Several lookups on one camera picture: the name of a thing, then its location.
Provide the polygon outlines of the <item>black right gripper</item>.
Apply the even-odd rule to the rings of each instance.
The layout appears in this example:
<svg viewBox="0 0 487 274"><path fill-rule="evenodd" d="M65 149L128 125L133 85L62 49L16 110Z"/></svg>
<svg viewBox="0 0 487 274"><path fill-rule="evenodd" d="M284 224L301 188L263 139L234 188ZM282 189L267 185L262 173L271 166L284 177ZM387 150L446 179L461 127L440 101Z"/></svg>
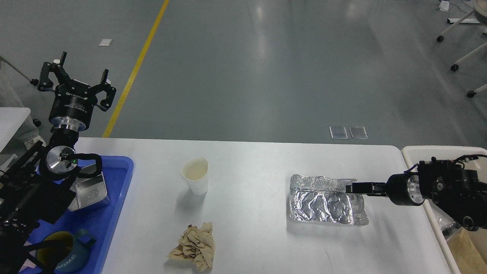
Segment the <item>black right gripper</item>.
<svg viewBox="0 0 487 274"><path fill-rule="evenodd" d="M372 197L388 197L399 206L421 206L425 198L420 192L419 176L416 173L391 175L386 183L355 182L346 185L348 194L361 194Z"/></svg>

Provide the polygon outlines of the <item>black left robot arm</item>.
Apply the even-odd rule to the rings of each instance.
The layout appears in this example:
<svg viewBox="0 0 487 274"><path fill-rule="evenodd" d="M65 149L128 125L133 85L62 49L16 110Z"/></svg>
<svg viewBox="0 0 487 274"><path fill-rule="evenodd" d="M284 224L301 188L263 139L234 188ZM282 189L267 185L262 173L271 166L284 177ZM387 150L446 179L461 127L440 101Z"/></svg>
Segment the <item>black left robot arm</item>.
<svg viewBox="0 0 487 274"><path fill-rule="evenodd" d="M38 79L31 85L39 91L54 92L49 120L53 125L47 145L35 144L1 176L1 273L16 274L26 260L40 267L42 274L53 274L66 244L42 241L26 245L40 220L55 224L75 199L71 186L77 178L101 174L98 154L75 151L80 132L90 127L95 107L108 111L116 88L108 80L108 69L97 85L70 78L63 65L66 52L56 61L44 62Z"/></svg>

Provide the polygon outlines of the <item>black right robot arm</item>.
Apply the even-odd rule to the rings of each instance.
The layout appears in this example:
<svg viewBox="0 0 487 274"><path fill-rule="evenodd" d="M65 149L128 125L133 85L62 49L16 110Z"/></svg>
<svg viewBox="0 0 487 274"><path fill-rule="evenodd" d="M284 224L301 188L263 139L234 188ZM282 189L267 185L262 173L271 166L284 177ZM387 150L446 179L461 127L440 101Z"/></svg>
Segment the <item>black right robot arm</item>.
<svg viewBox="0 0 487 274"><path fill-rule="evenodd" d="M355 182L347 185L347 194L388 197L399 206L420 206L429 199L468 231L487 227L487 186L476 170L467 169L467 161L483 154L463 155L454 160L420 161L386 182Z"/></svg>

